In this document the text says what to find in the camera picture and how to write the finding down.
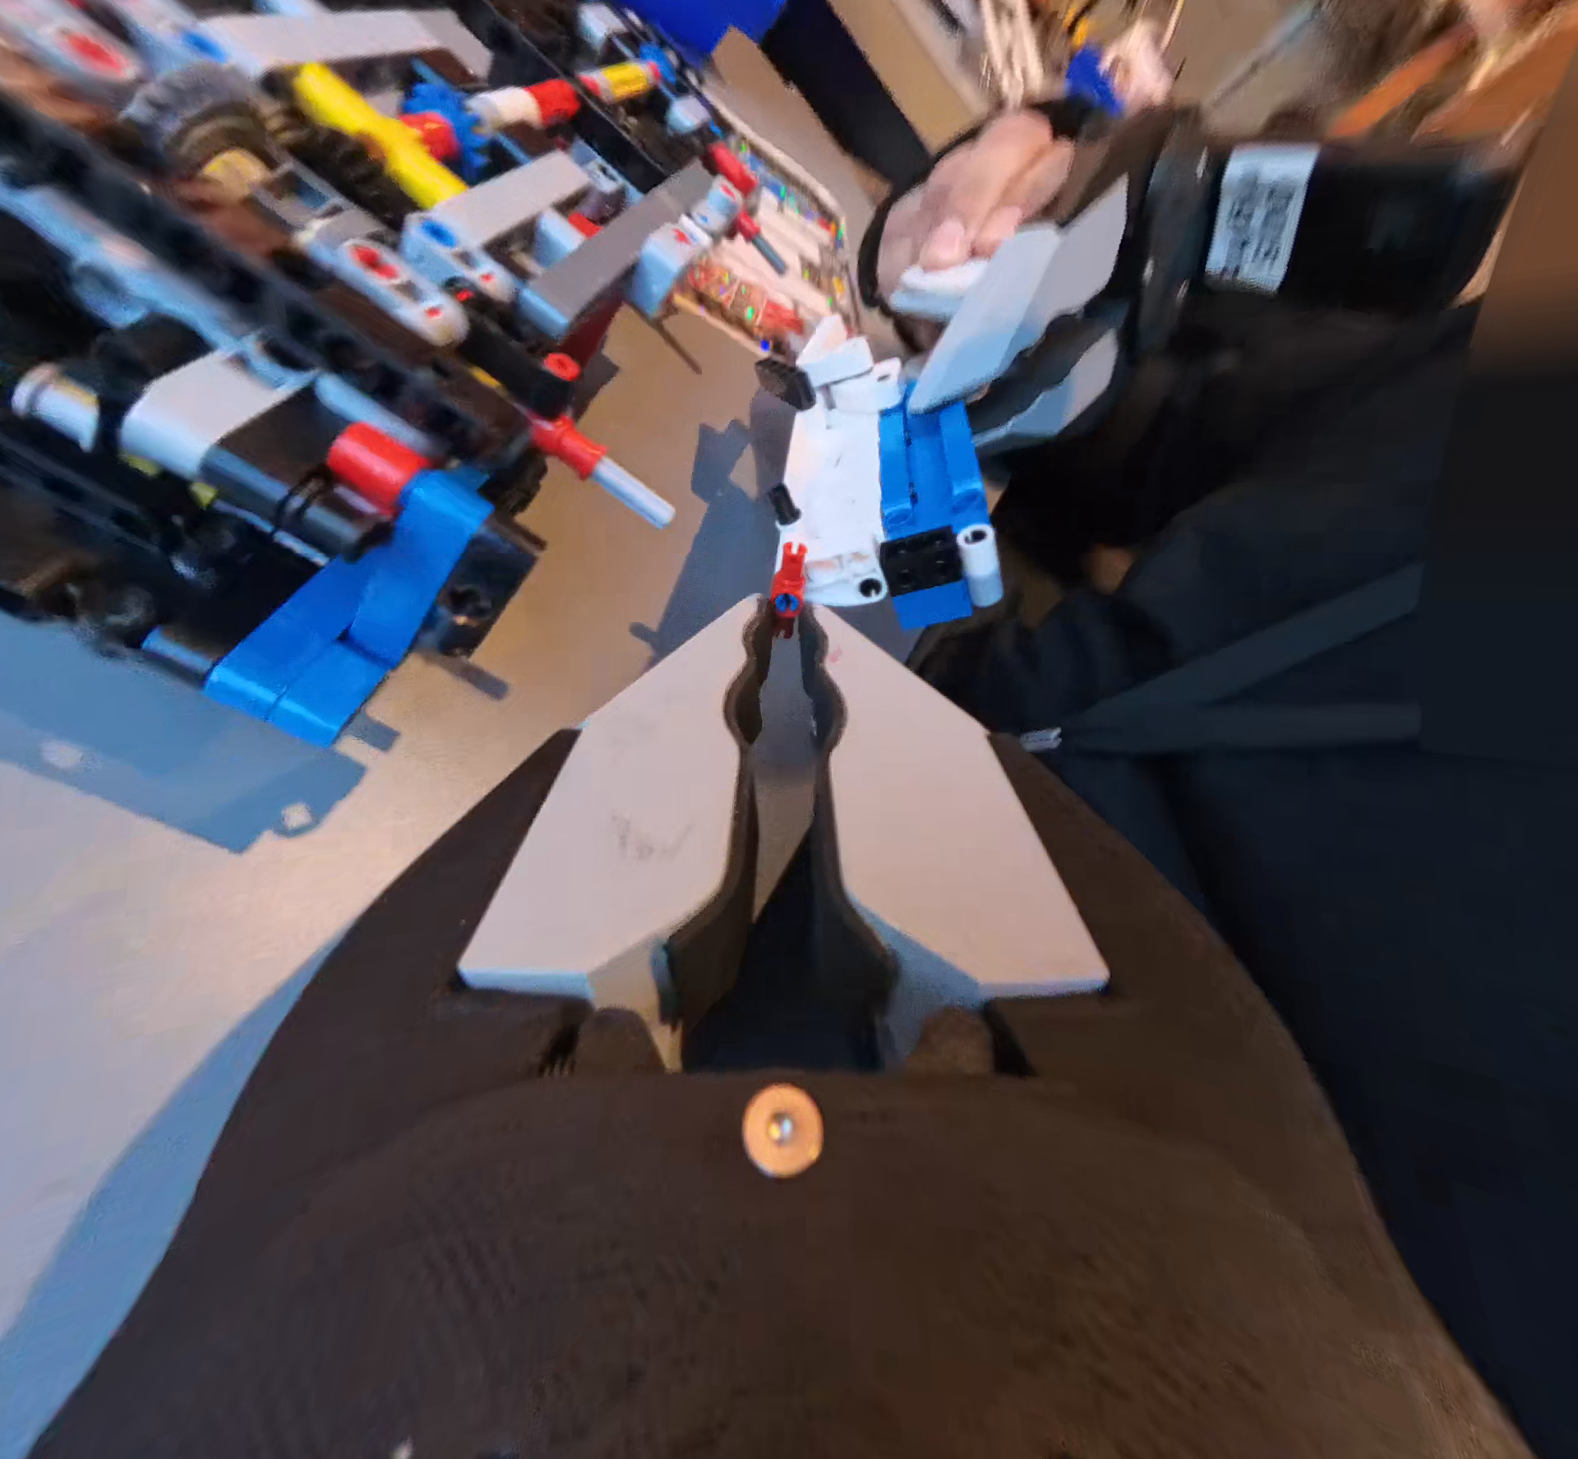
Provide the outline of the toy brick race car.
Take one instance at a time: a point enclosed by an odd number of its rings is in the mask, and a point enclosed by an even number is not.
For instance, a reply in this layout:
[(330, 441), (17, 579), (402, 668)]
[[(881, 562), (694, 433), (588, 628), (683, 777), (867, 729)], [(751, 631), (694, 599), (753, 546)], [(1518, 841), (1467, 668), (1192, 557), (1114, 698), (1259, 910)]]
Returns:
[(333, 744), (466, 660), (622, 310), (718, 245), (750, 154), (585, 0), (2, 0), (4, 618)]

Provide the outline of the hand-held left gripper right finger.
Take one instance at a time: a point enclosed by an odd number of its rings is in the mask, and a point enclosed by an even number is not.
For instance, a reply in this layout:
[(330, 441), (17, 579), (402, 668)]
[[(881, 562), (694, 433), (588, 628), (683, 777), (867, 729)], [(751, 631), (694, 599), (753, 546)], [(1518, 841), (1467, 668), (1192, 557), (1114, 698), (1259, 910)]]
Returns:
[(830, 611), (802, 618), (824, 952), (884, 1062), (933, 1013), (1108, 986), (985, 725)]

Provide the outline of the person's dark clothed body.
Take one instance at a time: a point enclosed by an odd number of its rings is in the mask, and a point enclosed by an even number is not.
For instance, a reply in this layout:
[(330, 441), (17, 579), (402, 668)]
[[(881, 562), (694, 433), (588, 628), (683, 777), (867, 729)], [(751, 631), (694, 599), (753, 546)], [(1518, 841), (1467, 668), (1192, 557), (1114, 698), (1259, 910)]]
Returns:
[[(1420, 556), (1476, 303), (1225, 356), (1119, 455), (1114, 418), (995, 515), (1064, 601), (923, 673), (1054, 727)], [(1575, 777), (1351, 751), (1051, 757), (1289, 1025), (1415, 1280), (1540, 1455), (1575, 1455)]]

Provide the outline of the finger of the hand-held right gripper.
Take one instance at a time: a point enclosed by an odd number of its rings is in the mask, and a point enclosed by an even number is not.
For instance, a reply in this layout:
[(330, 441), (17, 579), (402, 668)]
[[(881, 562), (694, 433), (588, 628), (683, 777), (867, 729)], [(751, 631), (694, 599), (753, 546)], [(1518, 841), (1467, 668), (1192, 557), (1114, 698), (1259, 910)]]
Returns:
[(913, 404), (951, 404), (1015, 362), (1056, 319), (1111, 280), (1128, 226), (1128, 184), (1109, 186), (1066, 224), (1039, 223), (987, 258), (911, 267), (911, 315), (943, 322), (911, 388)]
[(1121, 372), (1114, 330), (1047, 337), (980, 398), (980, 450), (1027, 450), (1082, 421)]

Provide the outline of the holographic sticker sheet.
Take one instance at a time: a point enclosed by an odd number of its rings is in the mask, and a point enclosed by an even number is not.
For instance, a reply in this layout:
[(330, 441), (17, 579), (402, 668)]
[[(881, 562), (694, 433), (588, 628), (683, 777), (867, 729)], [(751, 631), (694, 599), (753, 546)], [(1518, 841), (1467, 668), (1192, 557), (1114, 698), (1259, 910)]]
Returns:
[(854, 246), (839, 199), (760, 132), (733, 129), (708, 162), (745, 199), (736, 226), (688, 270), (676, 302), (708, 314), (755, 352), (795, 357), (829, 317), (862, 325)]

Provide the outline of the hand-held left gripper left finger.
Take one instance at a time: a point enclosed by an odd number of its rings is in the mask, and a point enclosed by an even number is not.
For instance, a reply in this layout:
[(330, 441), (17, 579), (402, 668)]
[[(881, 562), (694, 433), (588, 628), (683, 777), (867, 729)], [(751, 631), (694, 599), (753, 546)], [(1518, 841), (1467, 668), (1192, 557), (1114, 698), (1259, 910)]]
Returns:
[(755, 919), (765, 673), (745, 598), (578, 725), (459, 957), (467, 986), (630, 1011), (681, 1070)]

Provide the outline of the blue and white brick assembly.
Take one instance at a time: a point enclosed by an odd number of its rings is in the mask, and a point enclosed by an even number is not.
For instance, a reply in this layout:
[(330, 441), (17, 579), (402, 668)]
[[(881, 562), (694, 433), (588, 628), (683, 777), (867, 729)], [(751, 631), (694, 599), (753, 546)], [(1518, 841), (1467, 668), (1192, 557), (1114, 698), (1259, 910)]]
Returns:
[(893, 601), (921, 630), (1004, 601), (1004, 574), (967, 401), (916, 408), (918, 379), (829, 314), (760, 379), (795, 409), (768, 492), (780, 556), (768, 601), (792, 636), (812, 606)]

